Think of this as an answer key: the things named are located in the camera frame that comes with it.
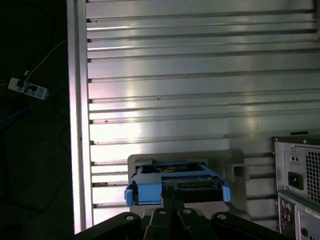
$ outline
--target cable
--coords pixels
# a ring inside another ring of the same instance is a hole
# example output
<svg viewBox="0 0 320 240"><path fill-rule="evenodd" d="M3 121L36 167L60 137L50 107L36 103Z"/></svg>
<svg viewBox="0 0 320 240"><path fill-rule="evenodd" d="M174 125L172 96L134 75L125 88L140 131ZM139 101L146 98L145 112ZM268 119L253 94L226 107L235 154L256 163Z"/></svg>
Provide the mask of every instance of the cable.
<svg viewBox="0 0 320 240"><path fill-rule="evenodd" d="M1 22L2 33L0 36L0 40L4 40L7 37L7 28Z"/></svg>
<svg viewBox="0 0 320 240"><path fill-rule="evenodd" d="M69 115L64 115L62 114L59 110L58 110L58 107L57 107L57 100L59 99L59 97L61 97L63 94L68 94L69 91L61 91L59 92L57 95L54 96L53 100L52 100L52 108L53 108L53 111L55 112L55 114L57 114L60 118L62 119L65 119L67 121L69 121L70 117Z"/></svg>
<svg viewBox="0 0 320 240"><path fill-rule="evenodd" d="M27 220L27 219L34 219L34 218L37 218L37 217L40 217L42 214L44 214L51 206L52 204L55 202L59 192L60 192L60 189L63 187L64 183L69 179L69 175L67 177L65 177L61 182L60 184L57 186L53 196L51 197L50 201L46 204L46 206L44 207L43 210L41 210L40 213L38 214L35 214L33 216L27 216L27 217L23 217L23 218L0 218L0 220L2 221L21 221L21 220Z"/></svg>
<svg viewBox="0 0 320 240"><path fill-rule="evenodd" d="M13 115L11 115L11 116L8 116L8 117L0 120L0 124L4 123L4 122L6 122L6 121L8 121L8 120L10 120L10 119L12 119L12 118L20 115L20 114L23 114L23 113L25 113L25 112L27 112L27 111L29 111L29 110L31 110L31 109L34 109L35 107L39 106L40 104L46 102L46 101L47 101L50 97L52 97L59 89L61 89L62 87L64 87L64 86L67 85L67 84L68 84L67 82L64 82L63 84L59 85L59 86L58 86L55 90L53 90L52 93L51 93L49 96L47 96L44 100L39 101L39 102L35 103L34 105L32 105L32 106L30 106L30 107L27 107L27 108L25 108L25 109L23 109L23 110L20 110L20 111L18 111L17 113L15 113L15 114L13 114Z"/></svg>
<svg viewBox="0 0 320 240"><path fill-rule="evenodd" d="M33 69L30 73L28 73L25 81L27 82L28 79L31 77L31 75L47 60L47 58L58 48L60 47L63 43L65 43L66 40L63 40L62 42L60 42L57 46L55 46L49 53L47 56L44 57L44 59L39 63L38 66L35 67L35 69Z"/></svg>
<svg viewBox="0 0 320 240"><path fill-rule="evenodd" d="M59 145L66 151L68 152L69 154L71 153L71 150L70 148L63 143L63 136L64 136L64 133L65 131L69 130L70 129L70 126L69 125L66 125L64 126L61 131L59 132L59 136L58 136L58 140L59 140Z"/></svg>
<svg viewBox="0 0 320 240"><path fill-rule="evenodd" d="M5 81L7 83L9 83L10 81L10 77L9 77L9 74L7 73L7 71L0 65L0 71L3 73L3 76L5 78Z"/></svg>
<svg viewBox="0 0 320 240"><path fill-rule="evenodd" d="M27 5L27 6L30 6L30 7L33 7L37 10L39 10L40 12L42 12L47 18L49 18L49 20L51 21L51 30L50 30L50 41L49 41L49 44L47 45L47 47L45 49L43 49L42 51L40 51L32 60L31 62L29 63L29 65L27 66L26 68L26 71L24 73L24 77L26 78L30 72L30 70L33 68L33 65L35 63L35 61L41 57L42 55L44 55L46 52L48 52L54 45L54 36L55 36L55 32L56 32L56 18L55 16L45 10L44 8L42 8L42 6L37 2L37 0L34 1L34 3L30 3L30 2L26 2L26 1L22 1L22 0L17 0L18 2L20 2L21 4L23 5Z"/></svg>

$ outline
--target power cord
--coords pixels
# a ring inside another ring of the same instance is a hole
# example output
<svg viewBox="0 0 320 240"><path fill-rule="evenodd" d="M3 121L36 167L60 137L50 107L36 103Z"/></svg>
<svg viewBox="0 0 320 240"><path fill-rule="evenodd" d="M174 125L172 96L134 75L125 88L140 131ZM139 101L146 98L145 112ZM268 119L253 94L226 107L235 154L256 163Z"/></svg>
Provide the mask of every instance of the power cord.
<svg viewBox="0 0 320 240"><path fill-rule="evenodd" d="M67 146L67 144L64 144L63 138L64 138L64 133L66 133L67 131L70 130L70 126L66 125L64 126L60 132L59 132L59 136L58 136L58 140L59 140L59 145L69 154L71 154L71 150L70 148Z"/></svg>
<svg viewBox="0 0 320 240"><path fill-rule="evenodd" d="M28 220L28 219L34 219L40 217L42 214L44 214L55 202L61 188L64 186L64 184L67 182L70 176L65 177L60 184L57 186L55 192L53 193L50 201L46 204L46 206L38 213L32 216L27 216L27 217L21 217L21 218L0 218L0 221L22 221L22 220Z"/></svg>
<svg viewBox="0 0 320 240"><path fill-rule="evenodd" d="M7 37L7 28L5 27L5 25L2 22L0 22L0 23L1 23L1 28L2 28L1 34L0 34L0 41L2 41L4 39L6 39L6 37Z"/></svg>
<svg viewBox="0 0 320 240"><path fill-rule="evenodd" d="M51 92L51 94L48 95L44 100L38 101L37 103L33 104L32 106L27 107L27 108L25 108L25 109L23 109L23 110L20 110L20 111L18 111L17 113L15 113L15 114L13 114L13 115L11 115L11 116L8 116L8 117L0 120L0 124L1 124L1 123L5 123L6 121L8 121L8 120L10 120L10 119L15 118L15 117L17 117L17 116L19 116L19 115L21 115L21 114L23 114L23 113L25 113L25 112L27 112L27 111L29 111L29 110L32 110L32 109L36 108L36 107L39 106L40 104L45 103L48 99L50 99L52 96L54 96L57 91L59 91L61 88L63 88L63 87L66 86L66 85L68 85L68 82L62 83L62 84L59 85L55 90L53 90L53 91Z"/></svg>
<svg viewBox="0 0 320 240"><path fill-rule="evenodd" d="M54 45L55 42L55 32L56 32L56 28L57 28L57 23L56 23L56 17L49 11L45 10L38 2L37 0L34 0L33 3L31 2L27 2L27 1L23 1L23 0L17 0L18 2L20 2L23 5L27 5L30 7L33 7L37 10L39 10L40 12L42 12L51 22L51 30L50 30L50 41L49 44L47 45L47 47L45 49L43 49L42 51L40 51L29 63L29 65L26 68L26 71L24 72L23 75L23 79L22 81L25 81L26 78L28 77L28 75L30 74L31 69L33 68L33 65L35 64L35 62L38 60L38 58L40 58L41 56L43 56L45 53L47 53Z"/></svg>
<svg viewBox="0 0 320 240"><path fill-rule="evenodd" d="M47 60L47 58L58 48L60 47L63 43L65 43L67 40L61 41L58 45L56 45L45 57L44 59L36 66L30 73L28 73L27 77L25 78L25 81L27 82L31 75Z"/></svg>

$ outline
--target power strip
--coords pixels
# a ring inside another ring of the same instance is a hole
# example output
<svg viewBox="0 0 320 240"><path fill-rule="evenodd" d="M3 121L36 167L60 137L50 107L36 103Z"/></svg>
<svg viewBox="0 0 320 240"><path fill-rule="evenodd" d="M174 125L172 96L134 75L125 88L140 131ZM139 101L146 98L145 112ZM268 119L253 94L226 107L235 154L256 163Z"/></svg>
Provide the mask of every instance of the power strip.
<svg viewBox="0 0 320 240"><path fill-rule="evenodd" d="M41 99L41 100L44 100L49 95L49 90L47 88L29 83L29 82L25 82L23 87L19 87L18 86L19 81L20 79L12 77L10 79L8 89L18 93L22 93L22 94L25 92L24 93L25 95L28 95L30 97L34 97L37 99ZM37 87L36 91L32 91L31 88L29 88L31 86L36 86Z"/></svg>

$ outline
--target aluminum wall panel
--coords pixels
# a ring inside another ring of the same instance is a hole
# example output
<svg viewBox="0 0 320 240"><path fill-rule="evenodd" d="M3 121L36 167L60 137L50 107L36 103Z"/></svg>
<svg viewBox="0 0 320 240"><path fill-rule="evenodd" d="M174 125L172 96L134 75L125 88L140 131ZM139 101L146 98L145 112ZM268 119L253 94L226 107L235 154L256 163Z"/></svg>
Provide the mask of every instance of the aluminum wall panel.
<svg viewBox="0 0 320 240"><path fill-rule="evenodd" d="M133 154L240 150L248 209L271 203L270 137L319 131L313 8L313 0L68 0L75 231L127 210ZM274 211L257 214L261 222Z"/></svg>

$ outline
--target screw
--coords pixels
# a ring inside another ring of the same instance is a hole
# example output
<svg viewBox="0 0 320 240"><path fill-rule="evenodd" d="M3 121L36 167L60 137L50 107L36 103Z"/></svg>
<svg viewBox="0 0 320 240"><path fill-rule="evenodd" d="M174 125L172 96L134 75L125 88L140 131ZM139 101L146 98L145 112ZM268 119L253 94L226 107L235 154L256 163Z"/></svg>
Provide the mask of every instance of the screw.
<svg viewBox="0 0 320 240"><path fill-rule="evenodd" d="M183 212L184 212L185 214L190 214L190 213L191 213L191 210L190 210L190 209L185 209L185 210L183 210Z"/></svg>
<svg viewBox="0 0 320 240"><path fill-rule="evenodd" d="M219 215L218 215L218 219L220 219L220 220L226 220L226 219L227 219L227 216L226 216L226 215L223 215L223 214L219 214Z"/></svg>
<svg viewBox="0 0 320 240"><path fill-rule="evenodd" d="M135 217L134 216L126 216L125 219L127 220L133 220Z"/></svg>

